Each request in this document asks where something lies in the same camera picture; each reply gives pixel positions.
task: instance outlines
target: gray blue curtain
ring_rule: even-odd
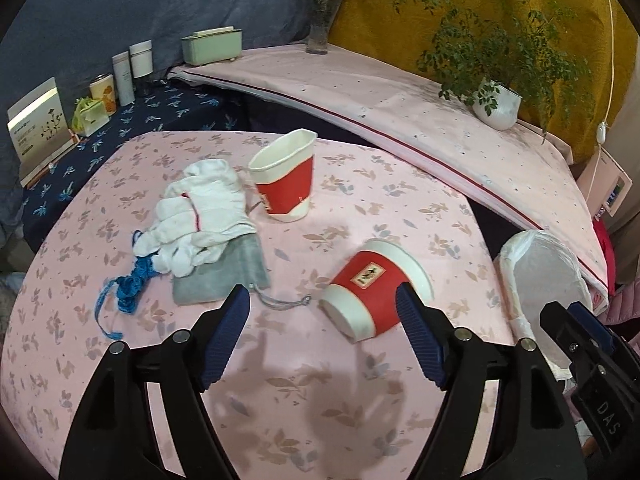
[[[158,74],[182,60],[180,38],[233,25],[243,47],[286,44],[306,36],[305,0],[28,0],[0,43],[0,246],[19,223],[18,160],[6,130],[6,110],[55,76],[67,119],[75,99],[111,56],[153,41]]]

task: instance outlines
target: plastic bag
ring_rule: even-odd
[[[540,327],[540,311],[551,301],[565,308],[580,301],[593,310],[578,259],[549,232],[531,230],[511,237],[497,260],[516,339],[533,339],[556,379],[570,378],[569,358]]]

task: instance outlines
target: red paper cup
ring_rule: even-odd
[[[366,242],[322,293],[320,307],[351,342],[386,332],[400,320],[396,289],[410,282],[423,303],[433,300],[431,282],[402,247],[374,238]]]
[[[317,138],[318,134],[311,130],[293,130],[249,161],[249,173],[272,218],[294,222],[309,212]]]

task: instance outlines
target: drawstring cord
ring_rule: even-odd
[[[269,308],[272,308],[273,310],[289,310],[290,308],[293,308],[295,306],[308,305],[312,300],[311,294],[305,294],[300,300],[297,301],[276,300],[271,296],[267,296],[267,294],[265,294],[263,290],[261,290],[257,285],[254,285],[253,283],[249,285],[249,287],[251,287],[251,289],[258,295],[258,298],[260,298],[262,304],[268,306]]]
[[[138,238],[140,238],[141,234],[141,231],[135,231],[133,233],[131,243],[132,247],[135,245]],[[136,263],[131,274],[129,276],[120,276],[114,280],[109,280],[102,289],[100,296],[98,296],[94,309],[95,322],[98,324],[100,330],[102,330],[102,333],[109,339],[115,339],[116,341],[122,339],[122,332],[107,332],[100,325],[98,317],[100,316],[100,310],[102,309],[104,300],[107,298],[107,294],[113,285],[118,285],[118,291],[116,292],[116,297],[118,298],[118,310],[129,315],[135,313],[136,308],[138,307],[138,299],[142,290],[145,288],[145,285],[152,277],[158,275],[158,272],[154,270],[151,256],[153,255],[150,254],[149,256],[136,257]]]

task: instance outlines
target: pink jacket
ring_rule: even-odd
[[[617,325],[640,317],[640,278],[623,288],[609,302],[609,308],[598,316],[605,325]],[[628,342],[640,354],[640,334]]]

